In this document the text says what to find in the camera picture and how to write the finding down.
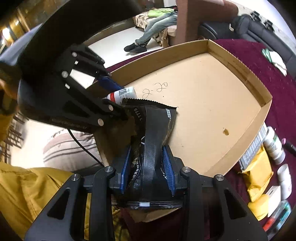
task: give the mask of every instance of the yellow cloth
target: yellow cloth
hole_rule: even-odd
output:
[[[12,118],[13,115],[0,115],[0,142],[6,139]]]
[[[71,175],[71,172],[54,168],[27,170],[0,162],[0,211],[22,239],[41,210]],[[89,207],[88,197],[85,239],[88,239]],[[115,207],[112,210],[115,239],[128,240],[129,233],[121,225],[120,210]]]
[[[250,165],[242,173],[251,202],[255,202],[263,194],[273,175],[263,145],[260,147]]]

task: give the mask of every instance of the barcode label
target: barcode label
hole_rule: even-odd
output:
[[[260,140],[264,140],[265,136],[266,136],[266,133],[267,133],[267,126],[265,124],[265,122],[263,123],[258,135],[260,137]]]
[[[150,207],[150,202],[140,202],[139,206],[140,207]]]
[[[249,148],[246,150],[246,152],[242,155],[242,157],[239,160],[239,164],[241,166],[242,170],[245,170],[250,162],[253,160],[254,156],[258,152],[265,136],[267,133],[267,127],[266,124],[264,123],[258,132],[257,136],[249,146]]]
[[[124,95],[127,93],[127,90],[126,89],[123,89],[123,90],[120,90],[119,91],[119,95]]]

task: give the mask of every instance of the glue bottle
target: glue bottle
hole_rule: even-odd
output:
[[[284,161],[286,153],[281,145],[279,137],[271,126],[267,127],[267,134],[263,141],[263,145],[276,165],[279,165]]]
[[[123,98],[136,99],[137,94],[135,88],[130,86],[128,88],[112,92],[108,94],[104,99],[111,100],[112,102],[121,105]]]

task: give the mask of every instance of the black snack bag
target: black snack bag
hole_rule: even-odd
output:
[[[117,202],[131,208],[181,207],[182,197],[172,195],[163,171],[163,149],[175,124],[176,108],[142,99],[123,103],[134,116],[137,135],[131,140],[127,188]]]

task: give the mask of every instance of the jeans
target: jeans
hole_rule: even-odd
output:
[[[151,19],[143,36],[136,40],[136,43],[141,46],[147,46],[153,35],[161,32],[166,27],[177,25],[178,14],[176,12],[165,13],[157,18]]]

